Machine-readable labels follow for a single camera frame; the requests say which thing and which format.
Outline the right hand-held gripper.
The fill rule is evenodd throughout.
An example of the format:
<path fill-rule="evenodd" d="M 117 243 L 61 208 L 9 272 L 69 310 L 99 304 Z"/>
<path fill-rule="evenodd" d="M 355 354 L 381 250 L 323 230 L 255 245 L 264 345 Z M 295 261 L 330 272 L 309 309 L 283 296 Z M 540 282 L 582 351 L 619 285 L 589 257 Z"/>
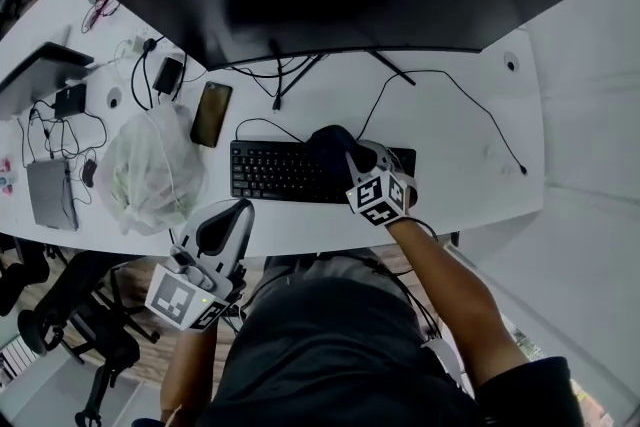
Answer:
<path fill-rule="evenodd" d="M 373 142 L 357 142 L 345 152 L 353 186 L 346 192 L 350 208 L 373 226 L 386 226 L 409 215 L 418 201 L 417 183 L 398 156 Z"/>

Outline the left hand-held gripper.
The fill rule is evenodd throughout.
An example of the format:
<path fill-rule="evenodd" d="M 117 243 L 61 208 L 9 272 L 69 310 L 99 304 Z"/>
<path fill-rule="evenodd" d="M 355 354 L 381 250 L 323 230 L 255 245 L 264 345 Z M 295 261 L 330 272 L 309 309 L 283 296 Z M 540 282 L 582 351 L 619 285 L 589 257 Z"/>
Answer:
<path fill-rule="evenodd" d="M 195 211 L 169 257 L 155 267 L 146 308 L 181 331 L 209 329 L 246 287 L 242 260 L 254 217 L 246 198 Z"/>

